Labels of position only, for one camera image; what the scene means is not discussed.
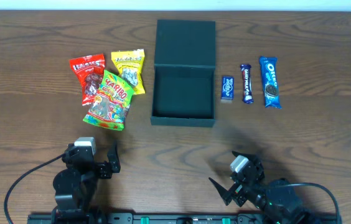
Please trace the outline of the green Haribo gummy bag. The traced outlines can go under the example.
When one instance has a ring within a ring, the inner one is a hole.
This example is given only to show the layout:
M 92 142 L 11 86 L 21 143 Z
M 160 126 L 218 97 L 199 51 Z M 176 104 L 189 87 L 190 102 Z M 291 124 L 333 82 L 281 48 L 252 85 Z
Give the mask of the green Haribo gummy bag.
M 94 126 L 122 131 L 133 95 L 131 85 L 105 70 L 93 103 L 83 121 Z

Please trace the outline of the purple Dairy Milk bar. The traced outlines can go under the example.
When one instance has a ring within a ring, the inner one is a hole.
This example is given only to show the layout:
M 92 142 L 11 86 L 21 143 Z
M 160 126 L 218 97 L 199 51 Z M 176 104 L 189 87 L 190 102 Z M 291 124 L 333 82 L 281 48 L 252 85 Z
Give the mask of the purple Dairy Milk bar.
M 241 73 L 243 76 L 243 102 L 246 104 L 252 104 L 254 102 L 252 89 L 251 89 L 251 77 L 250 77 L 250 64 L 241 64 Z

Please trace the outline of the red Hacks candy bag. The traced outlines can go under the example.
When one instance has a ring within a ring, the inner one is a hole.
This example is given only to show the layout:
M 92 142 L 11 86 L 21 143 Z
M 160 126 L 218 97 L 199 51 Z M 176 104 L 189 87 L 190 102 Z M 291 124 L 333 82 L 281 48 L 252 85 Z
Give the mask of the red Hacks candy bag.
M 93 103 L 103 79 L 105 55 L 87 55 L 69 60 L 70 68 L 77 76 L 82 88 L 82 105 Z

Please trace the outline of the yellow Hacks candy bag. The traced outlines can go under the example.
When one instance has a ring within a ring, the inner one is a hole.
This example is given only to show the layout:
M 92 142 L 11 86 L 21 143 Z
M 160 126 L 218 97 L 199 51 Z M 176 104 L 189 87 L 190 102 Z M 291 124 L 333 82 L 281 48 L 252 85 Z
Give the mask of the yellow Hacks candy bag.
M 119 76 L 131 85 L 135 95 L 146 93 L 141 78 L 144 58 L 145 53 L 143 49 L 111 53 L 111 59 L 119 71 Z

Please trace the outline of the blue Oreo cookie pack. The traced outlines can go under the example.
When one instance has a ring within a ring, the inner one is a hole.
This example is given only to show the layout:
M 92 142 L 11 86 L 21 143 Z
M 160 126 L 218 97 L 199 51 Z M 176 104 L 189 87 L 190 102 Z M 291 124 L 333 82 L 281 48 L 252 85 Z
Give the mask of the blue Oreo cookie pack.
M 261 56 L 259 59 L 261 80 L 264 95 L 264 106 L 279 108 L 281 104 L 279 100 L 279 86 L 277 81 L 276 73 L 276 57 L 264 57 Z

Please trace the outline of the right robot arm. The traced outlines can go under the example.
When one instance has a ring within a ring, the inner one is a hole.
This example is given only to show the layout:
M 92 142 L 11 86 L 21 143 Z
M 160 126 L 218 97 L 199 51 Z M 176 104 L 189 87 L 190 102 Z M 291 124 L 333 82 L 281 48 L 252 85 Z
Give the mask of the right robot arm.
M 212 178 L 209 179 L 225 205 L 235 202 L 242 207 L 249 201 L 273 223 L 321 222 L 320 218 L 302 205 L 302 200 L 286 179 L 274 180 L 267 185 L 262 183 L 264 168 L 258 156 L 236 151 L 232 154 L 235 156 L 230 164 L 233 185 L 226 189 Z

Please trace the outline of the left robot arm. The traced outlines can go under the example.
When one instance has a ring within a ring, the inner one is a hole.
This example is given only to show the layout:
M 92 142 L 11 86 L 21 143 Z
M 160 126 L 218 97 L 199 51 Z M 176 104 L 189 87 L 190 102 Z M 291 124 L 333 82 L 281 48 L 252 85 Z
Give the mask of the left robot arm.
M 94 146 L 71 143 L 62 156 L 66 169 L 59 172 L 53 181 L 57 206 L 51 212 L 54 224 L 99 224 L 107 222 L 99 207 L 92 207 L 100 179 L 110 179 L 119 173 L 121 165 L 118 145 L 114 143 L 107 151 L 107 161 L 94 160 Z

